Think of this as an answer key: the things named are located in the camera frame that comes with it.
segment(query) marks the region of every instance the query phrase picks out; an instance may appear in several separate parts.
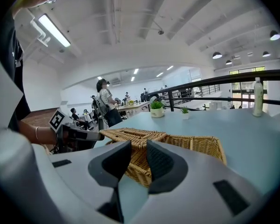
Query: wicker basket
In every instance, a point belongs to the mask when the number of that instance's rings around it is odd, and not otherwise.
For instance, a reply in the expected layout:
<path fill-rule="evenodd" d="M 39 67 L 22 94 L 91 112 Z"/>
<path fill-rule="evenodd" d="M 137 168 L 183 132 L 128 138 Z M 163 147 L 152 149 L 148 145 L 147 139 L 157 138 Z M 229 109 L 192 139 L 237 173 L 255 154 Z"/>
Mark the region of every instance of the wicker basket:
<path fill-rule="evenodd" d="M 215 137 L 167 135 L 159 141 L 211 155 L 227 165 L 220 140 Z M 126 175 L 143 186 L 148 187 L 151 183 L 151 171 L 146 156 L 146 148 L 132 150 L 131 162 L 126 170 Z"/>
<path fill-rule="evenodd" d="M 133 128 L 107 129 L 99 131 L 102 135 L 116 142 L 130 140 L 132 149 L 146 149 L 147 140 L 161 141 L 167 134 L 165 132 L 139 130 Z"/>

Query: dome pendant light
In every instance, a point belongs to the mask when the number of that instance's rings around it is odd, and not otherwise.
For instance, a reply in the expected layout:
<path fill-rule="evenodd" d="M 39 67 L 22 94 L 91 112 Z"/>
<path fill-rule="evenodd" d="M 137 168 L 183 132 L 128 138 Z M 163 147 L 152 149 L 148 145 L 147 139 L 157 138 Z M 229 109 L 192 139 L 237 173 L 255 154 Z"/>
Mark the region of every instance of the dome pendant light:
<path fill-rule="evenodd" d="M 222 54 L 220 52 L 214 52 L 213 54 L 213 59 L 218 59 L 218 58 L 221 58 L 222 57 Z"/>
<path fill-rule="evenodd" d="M 276 40 L 278 40 L 280 38 L 280 34 L 278 33 L 278 32 L 276 32 L 276 31 L 271 31 L 271 33 L 270 33 L 270 40 L 271 41 L 276 41 Z"/>
<path fill-rule="evenodd" d="M 267 57 L 267 56 L 270 56 L 271 54 L 268 53 L 267 51 L 265 51 L 263 54 L 262 54 L 262 57 Z"/>

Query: small potted plant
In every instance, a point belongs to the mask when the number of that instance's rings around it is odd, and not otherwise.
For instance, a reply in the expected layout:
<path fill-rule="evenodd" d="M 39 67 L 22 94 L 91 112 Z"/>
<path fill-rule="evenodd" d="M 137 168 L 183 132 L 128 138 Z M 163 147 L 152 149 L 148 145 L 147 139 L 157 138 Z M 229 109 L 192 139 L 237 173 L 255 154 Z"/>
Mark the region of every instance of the small potted plant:
<path fill-rule="evenodd" d="M 189 119 L 189 111 L 188 111 L 188 108 L 187 107 L 182 107 L 181 108 L 182 110 L 182 119 Z"/>
<path fill-rule="evenodd" d="M 153 101 L 150 108 L 151 117 L 160 118 L 164 116 L 163 104 L 160 101 Z"/>

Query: white flower pot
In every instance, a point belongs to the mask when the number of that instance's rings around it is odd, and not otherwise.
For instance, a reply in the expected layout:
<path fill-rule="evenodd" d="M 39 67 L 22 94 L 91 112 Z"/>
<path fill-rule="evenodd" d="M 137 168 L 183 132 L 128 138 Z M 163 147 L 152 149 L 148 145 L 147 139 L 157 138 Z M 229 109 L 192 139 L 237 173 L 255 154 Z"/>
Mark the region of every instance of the white flower pot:
<path fill-rule="evenodd" d="M 160 118 L 164 116 L 163 108 L 160 109 L 150 109 L 151 117 Z"/>
<path fill-rule="evenodd" d="M 182 119 L 189 119 L 190 113 L 184 114 L 182 113 Z"/>

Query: woman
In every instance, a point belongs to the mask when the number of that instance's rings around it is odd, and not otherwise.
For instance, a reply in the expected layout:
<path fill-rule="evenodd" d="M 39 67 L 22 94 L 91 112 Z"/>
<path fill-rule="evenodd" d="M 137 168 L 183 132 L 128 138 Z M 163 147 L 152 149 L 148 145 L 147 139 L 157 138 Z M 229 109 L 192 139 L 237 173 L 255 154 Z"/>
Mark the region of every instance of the woman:
<path fill-rule="evenodd" d="M 107 82 L 105 79 L 101 79 L 97 83 L 98 97 L 108 107 L 108 112 L 104 114 L 104 118 L 108 122 L 108 126 L 112 127 L 122 121 L 119 112 L 115 109 L 117 102 L 112 99 L 112 94 L 107 89 Z"/>

